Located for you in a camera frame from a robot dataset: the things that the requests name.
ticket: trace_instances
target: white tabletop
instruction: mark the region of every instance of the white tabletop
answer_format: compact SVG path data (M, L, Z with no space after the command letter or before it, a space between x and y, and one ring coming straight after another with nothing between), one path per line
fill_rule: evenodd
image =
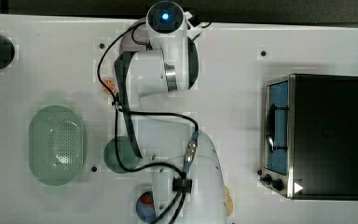
M150 189L150 173L118 175L104 164L114 113L95 74L99 44L131 22L0 15L0 34L17 50L0 70L0 223L143 223L134 206ZM227 223L358 223L358 202L288 201L256 174L264 82L292 73L358 75L358 29L214 23L197 42L195 87L148 97L144 110L189 112L211 136L234 201ZM103 63L105 76L117 52ZM43 185L28 166L29 123L45 105L71 107L87 127L86 165L64 187Z

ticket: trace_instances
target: green plastic basket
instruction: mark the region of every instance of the green plastic basket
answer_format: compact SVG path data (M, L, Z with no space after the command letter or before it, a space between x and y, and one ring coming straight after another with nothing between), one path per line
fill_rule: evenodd
M44 184L69 183L86 159L85 131L80 117L61 105L41 109L29 128L29 165Z

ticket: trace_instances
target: cable clip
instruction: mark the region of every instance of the cable clip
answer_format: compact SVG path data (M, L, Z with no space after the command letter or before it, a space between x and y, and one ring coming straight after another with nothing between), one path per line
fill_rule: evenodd
M191 193L191 187L193 186L193 180L191 179L174 179L172 182L172 191L180 191L182 193Z

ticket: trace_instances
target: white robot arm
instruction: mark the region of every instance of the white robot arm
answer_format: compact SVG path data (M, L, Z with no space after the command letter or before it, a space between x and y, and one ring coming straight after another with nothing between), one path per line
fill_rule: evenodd
M184 11L175 3L159 2L148 11L145 24L153 49L123 52L115 61L124 112L142 111L141 99L147 95L189 90L198 77L197 49L187 37ZM175 223L226 223L221 167L208 135L198 131L198 141L194 141L197 136L194 137L194 128L190 125L131 113L124 113L124 120L135 155L183 167L186 178L192 180L183 213ZM172 191L174 172L157 168L152 178L153 198L159 215L176 195ZM168 223L173 213L174 209L160 223Z

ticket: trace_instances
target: red object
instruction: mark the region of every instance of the red object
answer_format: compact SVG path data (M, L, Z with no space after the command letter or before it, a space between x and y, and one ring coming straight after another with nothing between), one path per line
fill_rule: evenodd
M144 204L152 204L153 196L149 192L147 192L141 196L141 202Z

